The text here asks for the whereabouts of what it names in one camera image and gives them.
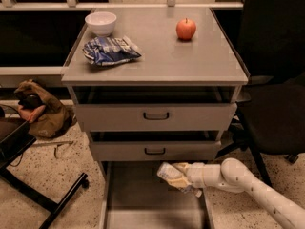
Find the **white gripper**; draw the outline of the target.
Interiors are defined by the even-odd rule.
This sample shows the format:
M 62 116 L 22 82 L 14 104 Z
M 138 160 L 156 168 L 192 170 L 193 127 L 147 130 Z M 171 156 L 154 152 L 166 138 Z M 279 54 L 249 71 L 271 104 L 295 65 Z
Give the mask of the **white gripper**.
M 187 179 L 181 178 L 168 178 L 167 183 L 172 187 L 179 190 L 186 190 L 191 185 L 194 188 L 216 187 L 219 185 L 223 178 L 220 172 L 219 164 L 204 164 L 187 162 L 174 163 L 175 167 L 180 172 L 186 172 Z

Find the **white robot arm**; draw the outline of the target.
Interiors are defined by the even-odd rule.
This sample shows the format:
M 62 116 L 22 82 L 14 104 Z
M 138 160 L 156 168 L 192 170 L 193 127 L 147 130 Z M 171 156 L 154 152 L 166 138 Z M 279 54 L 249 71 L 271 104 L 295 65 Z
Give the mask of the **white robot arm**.
M 221 164 L 163 162 L 157 175 L 181 192 L 191 192 L 197 197 L 206 187 L 233 193 L 246 192 L 283 229 L 305 229 L 305 209 L 259 180 L 235 158 L 226 158 Z

